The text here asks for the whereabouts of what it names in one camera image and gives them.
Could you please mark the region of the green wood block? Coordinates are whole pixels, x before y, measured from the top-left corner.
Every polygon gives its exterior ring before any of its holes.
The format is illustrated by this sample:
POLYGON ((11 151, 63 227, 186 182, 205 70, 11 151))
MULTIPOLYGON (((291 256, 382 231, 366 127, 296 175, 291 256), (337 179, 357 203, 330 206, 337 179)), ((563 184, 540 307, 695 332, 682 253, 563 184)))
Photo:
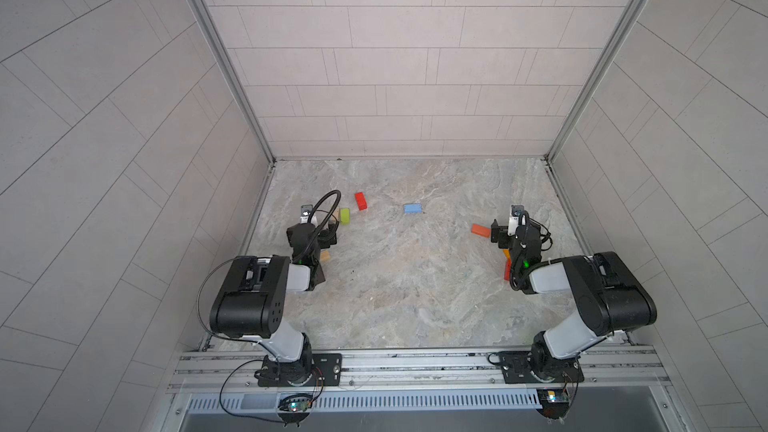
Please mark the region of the green wood block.
POLYGON ((342 224, 349 224, 350 221, 351 221, 350 209, 349 208, 342 208, 340 210, 339 218, 340 218, 340 222, 342 224))

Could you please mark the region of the blue wood block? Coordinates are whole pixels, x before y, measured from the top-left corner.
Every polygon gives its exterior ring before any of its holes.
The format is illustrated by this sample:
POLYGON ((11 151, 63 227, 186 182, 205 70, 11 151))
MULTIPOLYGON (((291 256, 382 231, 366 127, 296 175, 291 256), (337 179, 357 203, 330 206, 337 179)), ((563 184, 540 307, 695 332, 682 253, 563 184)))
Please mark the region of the blue wood block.
POLYGON ((413 203, 413 204, 404 205, 405 214, 420 214, 422 212, 423 212, 423 208, 420 204, 413 203))

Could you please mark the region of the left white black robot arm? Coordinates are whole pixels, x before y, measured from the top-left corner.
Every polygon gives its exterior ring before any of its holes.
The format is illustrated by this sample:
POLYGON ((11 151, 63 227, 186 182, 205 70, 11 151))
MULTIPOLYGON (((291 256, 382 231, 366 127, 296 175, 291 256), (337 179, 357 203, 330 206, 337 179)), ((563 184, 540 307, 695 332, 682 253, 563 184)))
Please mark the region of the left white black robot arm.
POLYGON ((321 252, 337 243, 338 222, 310 222, 287 229, 299 255, 238 256, 231 261, 209 313, 209 329, 232 341, 251 342, 267 353, 259 385, 302 386, 313 376, 312 346, 306 334, 283 319, 286 294, 308 292, 325 281, 321 252))

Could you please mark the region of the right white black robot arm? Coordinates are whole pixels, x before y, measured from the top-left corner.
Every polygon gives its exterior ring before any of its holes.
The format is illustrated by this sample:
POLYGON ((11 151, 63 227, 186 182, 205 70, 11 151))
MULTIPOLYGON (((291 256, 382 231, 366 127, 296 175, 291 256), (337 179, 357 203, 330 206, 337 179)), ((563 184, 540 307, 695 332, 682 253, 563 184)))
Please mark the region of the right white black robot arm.
POLYGON ((551 235, 522 213, 507 226, 493 222, 490 241, 506 252, 510 287, 526 295, 571 293, 576 310, 558 325, 537 333, 519 359, 522 370, 543 383, 577 382, 577 359, 617 331, 655 323, 650 294, 615 252, 545 260, 543 244, 551 235))

